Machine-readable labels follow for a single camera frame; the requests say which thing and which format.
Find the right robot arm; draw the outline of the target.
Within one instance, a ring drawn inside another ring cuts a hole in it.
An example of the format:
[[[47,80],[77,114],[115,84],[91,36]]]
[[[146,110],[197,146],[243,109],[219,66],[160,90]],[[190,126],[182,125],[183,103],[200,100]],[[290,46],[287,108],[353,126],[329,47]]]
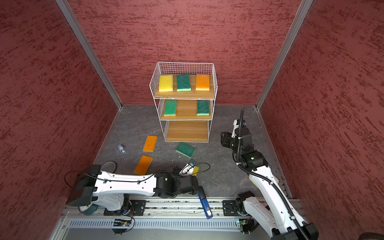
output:
[[[221,133],[221,145],[233,151],[237,167],[259,189],[267,206],[249,193],[238,196],[241,210],[252,216],[272,240],[316,240],[318,229],[296,211],[278,185],[262,153],[254,149],[248,128]]]

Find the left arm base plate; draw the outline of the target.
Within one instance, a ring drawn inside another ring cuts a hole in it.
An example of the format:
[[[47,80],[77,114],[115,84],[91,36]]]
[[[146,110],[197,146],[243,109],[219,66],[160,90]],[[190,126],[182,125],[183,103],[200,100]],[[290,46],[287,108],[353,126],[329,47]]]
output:
[[[146,208],[147,201],[145,200],[131,200],[128,202],[128,206],[123,206],[121,210],[108,211],[104,210],[104,216],[143,216]]]

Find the bright green sponge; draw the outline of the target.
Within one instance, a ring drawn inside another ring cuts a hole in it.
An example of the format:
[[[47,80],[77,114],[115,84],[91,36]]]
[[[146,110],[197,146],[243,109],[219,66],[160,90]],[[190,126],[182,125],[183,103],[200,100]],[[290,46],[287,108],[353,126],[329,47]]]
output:
[[[177,100],[166,100],[164,106],[165,117],[175,117],[177,115]]]

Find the white wire shelf rack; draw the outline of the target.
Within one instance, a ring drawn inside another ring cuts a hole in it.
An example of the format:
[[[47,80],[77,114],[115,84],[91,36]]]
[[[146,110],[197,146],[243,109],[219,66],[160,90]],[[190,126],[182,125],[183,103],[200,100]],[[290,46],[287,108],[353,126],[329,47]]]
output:
[[[215,64],[158,62],[149,87],[166,142],[209,142],[218,92]]]

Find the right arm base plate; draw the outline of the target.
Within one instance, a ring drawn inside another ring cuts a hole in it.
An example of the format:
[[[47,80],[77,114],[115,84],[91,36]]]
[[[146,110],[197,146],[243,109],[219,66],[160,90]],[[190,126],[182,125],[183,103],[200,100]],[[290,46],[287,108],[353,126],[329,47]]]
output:
[[[226,217],[250,216],[246,212],[243,205],[243,201],[241,200],[224,200],[222,201],[222,204],[223,204],[223,213],[224,213],[224,216]]]

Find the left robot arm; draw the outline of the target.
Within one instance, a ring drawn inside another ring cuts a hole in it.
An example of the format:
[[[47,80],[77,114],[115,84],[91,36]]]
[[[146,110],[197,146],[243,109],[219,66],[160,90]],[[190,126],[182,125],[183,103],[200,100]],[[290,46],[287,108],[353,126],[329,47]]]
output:
[[[66,202],[71,207],[98,205],[114,212],[123,208],[127,195],[168,199],[195,195],[199,189],[197,177],[181,177],[165,171],[144,176],[119,175],[102,171],[101,165],[92,165],[74,172],[77,178]]]

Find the yellow sponge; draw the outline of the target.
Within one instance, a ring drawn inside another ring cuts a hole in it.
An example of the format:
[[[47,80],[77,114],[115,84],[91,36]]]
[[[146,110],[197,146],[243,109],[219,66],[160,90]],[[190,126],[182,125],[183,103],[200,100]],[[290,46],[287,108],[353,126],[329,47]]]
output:
[[[194,170],[192,172],[192,176],[196,176],[198,172],[199,172],[199,167],[194,167]]]
[[[159,92],[172,92],[173,91],[173,75],[160,75],[159,78]]]

